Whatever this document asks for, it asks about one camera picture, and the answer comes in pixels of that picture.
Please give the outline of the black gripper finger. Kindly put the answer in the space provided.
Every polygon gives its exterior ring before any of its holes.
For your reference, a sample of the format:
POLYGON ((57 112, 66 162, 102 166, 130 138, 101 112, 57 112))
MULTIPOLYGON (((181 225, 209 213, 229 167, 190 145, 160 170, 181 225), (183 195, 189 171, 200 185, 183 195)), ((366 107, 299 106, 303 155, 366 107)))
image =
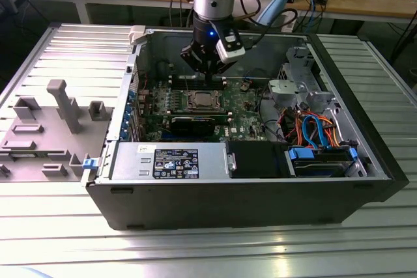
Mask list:
POLYGON ((221 74, 228 70, 231 67, 231 64, 225 64, 221 61, 211 61, 209 64, 209 81, 212 81, 212 78, 218 74, 221 74))
POLYGON ((211 54, 206 53, 204 45, 192 40, 188 46, 182 48, 180 56, 194 72, 203 74, 207 83, 212 81, 211 54))

